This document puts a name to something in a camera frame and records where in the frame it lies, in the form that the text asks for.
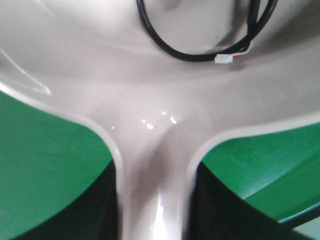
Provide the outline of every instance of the glossy plastic surface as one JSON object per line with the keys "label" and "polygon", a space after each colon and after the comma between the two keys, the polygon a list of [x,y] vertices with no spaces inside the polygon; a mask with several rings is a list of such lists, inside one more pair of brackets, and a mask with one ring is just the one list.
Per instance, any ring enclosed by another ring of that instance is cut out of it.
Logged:
{"label": "glossy plastic surface", "polygon": [[[173,47],[205,52],[245,29],[230,21],[233,2],[147,4]],[[251,54],[217,66],[157,49],[131,0],[3,0],[0,89],[106,142],[123,240],[179,240],[197,165],[210,149],[320,121],[319,7],[280,1]]]}

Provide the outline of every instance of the black wire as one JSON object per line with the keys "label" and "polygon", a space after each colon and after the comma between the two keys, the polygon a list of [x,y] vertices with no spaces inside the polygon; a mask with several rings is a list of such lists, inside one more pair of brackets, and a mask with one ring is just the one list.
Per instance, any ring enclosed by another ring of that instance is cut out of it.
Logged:
{"label": "black wire", "polygon": [[274,12],[278,0],[269,0],[265,10],[263,11],[260,19],[258,22],[251,26],[251,29],[248,31],[247,35],[239,40],[234,45],[228,47],[225,50],[215,52],[215,53],[206,53],[206,54],[187,54],[180,51],[173,49],[169,46],[165,41],[161,39],[161,37],[157,34],[156,30],[152,26],[148,14],[146,11],[146,6],[144,0],[136,0],[136,4],[138,7],[139,15],[142,21],[142,24],[150,37],[154,40],[154,42],[166,53],[170,54],[171,56],[188,62],[208,62],[213,61],[217,54],[233,54],[240,52],[244,48],[247,48],[251,41],[261,32],[261,30],[265,27],[267,22],[269,21],[272,13]]}

